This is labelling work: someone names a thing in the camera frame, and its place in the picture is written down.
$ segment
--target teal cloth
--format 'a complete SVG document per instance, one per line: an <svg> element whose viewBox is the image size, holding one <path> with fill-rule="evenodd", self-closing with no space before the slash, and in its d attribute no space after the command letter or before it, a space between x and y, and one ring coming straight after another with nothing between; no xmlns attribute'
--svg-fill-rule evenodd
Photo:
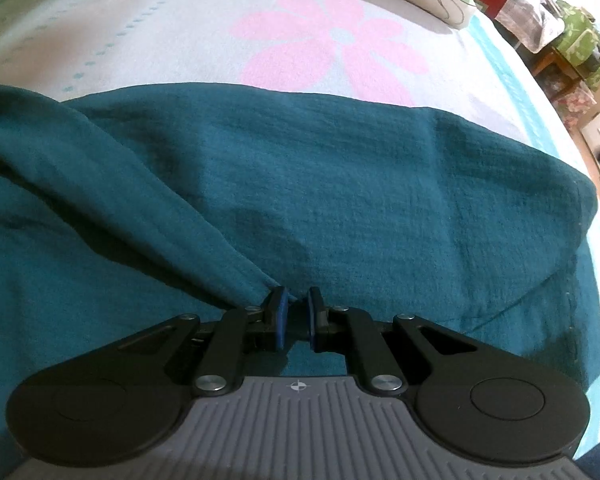
<svg viewBox="0 0 600 480"><path fill-rule="evenodd" d="M376 319L413 312L587 387L596 207L567 164L431 108L222 84L58 103L0 86L0 478L21 460L4 405L26 376L277 283ZM283 373L343 371L297 344Z"/></svg>

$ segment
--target crosshair logo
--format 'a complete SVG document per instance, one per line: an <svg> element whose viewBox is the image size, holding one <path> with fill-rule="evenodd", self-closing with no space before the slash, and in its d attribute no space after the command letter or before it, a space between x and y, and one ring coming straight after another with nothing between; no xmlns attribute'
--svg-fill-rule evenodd
<svg viewBox="0 0 600 480"><path fill-rule="evenodd" d="M291 383L289 387L295 392L301 392L302 390L309 387L308 384L304 384L302 381L296 381L295 383Z"/></svg>

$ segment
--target metal pivot screw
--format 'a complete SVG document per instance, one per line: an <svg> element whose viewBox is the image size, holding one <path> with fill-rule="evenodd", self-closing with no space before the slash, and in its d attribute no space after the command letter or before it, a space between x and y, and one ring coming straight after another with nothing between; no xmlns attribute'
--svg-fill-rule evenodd
<svg viewBox="0 0 600 480"><path fill-rule="evenodd" d="M371 385L381 392L393 392L402 386L402 380L395 375L376 375Z"/></svg>
<svg viewBox="0 0 600 480"><path fill-rule="evenodd" d="M219 375L203 375L196 379L196 387L203 392L218 392L225 386L225 378Z"/></svg>

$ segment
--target pink flower pattern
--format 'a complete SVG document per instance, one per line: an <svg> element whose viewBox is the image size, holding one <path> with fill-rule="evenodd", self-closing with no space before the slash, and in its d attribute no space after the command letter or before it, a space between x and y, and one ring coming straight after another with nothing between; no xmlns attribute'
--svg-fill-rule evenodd
<svg viewBox="0 0 600 480"><path fill-rule="evenodd" d="M424 57L392 40L402 25L382 18L365 19L359 0L277 0L282 11L255 12L235 24L232 34L247 40L277 41L253 56L240 82L288 92L321 81L340 59L355 97L413 106L409 91L376 56L414 74L428 72Z"/></svg>

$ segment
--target white bedsheet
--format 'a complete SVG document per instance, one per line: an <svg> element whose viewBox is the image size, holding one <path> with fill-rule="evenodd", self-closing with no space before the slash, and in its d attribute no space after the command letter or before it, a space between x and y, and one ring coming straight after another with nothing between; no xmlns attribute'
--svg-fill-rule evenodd
<svg viewBox="0 0 600 480"><path fill-rule="evenodd" d="M66 100L187 81L441 108L586 173L554 109L482 15L458 31L403 0L0 0L2 84ZM600 208L587 239L600 294ZM578 454L600 441L600 378L588 395Z"/></svg>

